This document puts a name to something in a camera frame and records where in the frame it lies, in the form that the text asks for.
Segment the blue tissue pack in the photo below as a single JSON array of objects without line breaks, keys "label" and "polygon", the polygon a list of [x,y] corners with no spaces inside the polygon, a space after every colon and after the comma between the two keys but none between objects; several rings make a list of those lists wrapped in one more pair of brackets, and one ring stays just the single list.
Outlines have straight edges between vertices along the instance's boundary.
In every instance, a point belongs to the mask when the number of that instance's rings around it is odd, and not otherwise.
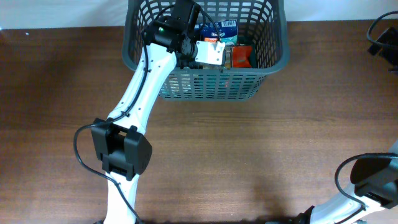
[{"label": "blue tissue pack", "polygon": [[220,37],[220,41],[225,43],[226,46],[234,46],[238,44],[238,26],[236,20],[226,20],[216,22],[215,25],[218,29],[219,34],[217,34],[216,29],[210,22],[199,23],[195,26],[195,32],[199,31],[199,39],[205,42],[216,42]]}]

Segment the green Nescafe coffee bag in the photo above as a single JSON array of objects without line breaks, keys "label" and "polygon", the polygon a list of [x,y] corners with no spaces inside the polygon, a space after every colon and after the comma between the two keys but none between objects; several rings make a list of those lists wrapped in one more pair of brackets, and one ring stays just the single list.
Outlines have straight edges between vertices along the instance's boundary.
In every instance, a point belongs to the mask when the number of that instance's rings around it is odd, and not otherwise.
[{"label": "green Nescafe coffee bag", "polygon": [[252,47],[252,52],[249,54],[249,63],[252,68],[257,68],[257,56],[256,56],[256,45],[252,38],[239,36],[238,43],[240,46],[250,46]]}]

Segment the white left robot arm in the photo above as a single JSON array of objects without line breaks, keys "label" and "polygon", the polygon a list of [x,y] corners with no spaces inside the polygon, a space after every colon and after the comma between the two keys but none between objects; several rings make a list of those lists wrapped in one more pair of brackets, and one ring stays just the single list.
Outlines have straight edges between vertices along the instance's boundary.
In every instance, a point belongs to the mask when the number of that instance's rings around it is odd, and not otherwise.
[{"label": "white left robot arm", "polygon": [[142,54],[120,102],[106,120],[90,125],[100,176],[108,181],[104,223],[142,223],[134,209],[139,176],[147,168],[152,146],[144,136],[160,89],[179,57],[221,65],[225,44],[195,40],[198,16],[208,14],[195,1],[176,1],[141,31]]}]

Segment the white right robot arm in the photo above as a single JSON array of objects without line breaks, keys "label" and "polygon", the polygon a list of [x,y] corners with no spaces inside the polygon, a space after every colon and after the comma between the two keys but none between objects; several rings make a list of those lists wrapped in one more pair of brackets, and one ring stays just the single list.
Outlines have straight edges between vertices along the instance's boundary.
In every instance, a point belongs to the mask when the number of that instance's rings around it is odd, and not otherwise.
[{"label": "white right robot arm", "polygon": [[[350,183],[342,188],[340,172],[354,162]],[[374,212],[397,206],[397,143],[388,152],[366,153],[350,157],[335,172],[339,193],[329,201],[311,206],[290,223],[357,223]]]}]

